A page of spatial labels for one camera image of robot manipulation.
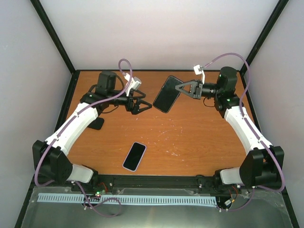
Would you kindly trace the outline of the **black phone case with ring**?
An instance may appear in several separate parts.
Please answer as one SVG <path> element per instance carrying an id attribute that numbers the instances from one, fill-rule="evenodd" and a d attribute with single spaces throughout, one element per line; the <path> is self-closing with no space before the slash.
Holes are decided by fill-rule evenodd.
<path id="1" fill-rule="evenodd" d="M 161 112 L 168 113 L 180 95 L 175 86 L 183 83 L 175 76 L 168 76 L 152 105 Z"/>

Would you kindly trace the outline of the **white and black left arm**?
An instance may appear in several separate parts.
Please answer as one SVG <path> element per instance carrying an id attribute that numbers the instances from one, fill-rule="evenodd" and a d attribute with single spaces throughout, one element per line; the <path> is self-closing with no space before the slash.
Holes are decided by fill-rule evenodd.
<path id="1" fill-rule="evenodd" d="M 66 181 L 81 182 L 88 191 L 98 188 L 97 171 L 84 165 L 73 164 L 68 159 L 69 151 L 86 128 L 101 129 L 104 120 L 100 114 L 110 105 L 123 105 L 131 114 L 139 114 L 152 107 L 144 101 L 145 93 L 139 91 L 142 84 L 137 77 L 123 74 L 127 81 L 122 90 L 116 90 L 115 83 L 120 77 L 111 71 L 99 74 L 98 82 L 83 95 L 71 116 L 45 141 L 37 140 L 33 146 L 35 166 L 34 182 L 41 187 L 38 176 L 49 178 L 45 184 Z"/>

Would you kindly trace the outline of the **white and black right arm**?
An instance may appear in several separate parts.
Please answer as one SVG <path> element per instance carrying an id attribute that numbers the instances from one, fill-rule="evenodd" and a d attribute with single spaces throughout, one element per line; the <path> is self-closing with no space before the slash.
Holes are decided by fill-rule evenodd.
<path id="1" fill-rule="evenodd" d="M 273 146 L 248 116 L 241 98 L 235 93 L 237 79 L 236 69 L 225 66 L 216 83 L 206 83 L 202 78 L 176 85 L 175 89 L 193 99 L 212 98 L 216 110 L 230 124 L 245 149 L 246 157 L 240 167 L 215 172 L 218 184 L 269 190 L 268 184 L 280 183 L 281 187 L 276 189 L 280 192 L 285 188 L 284 151 L 280 146 Z"/>

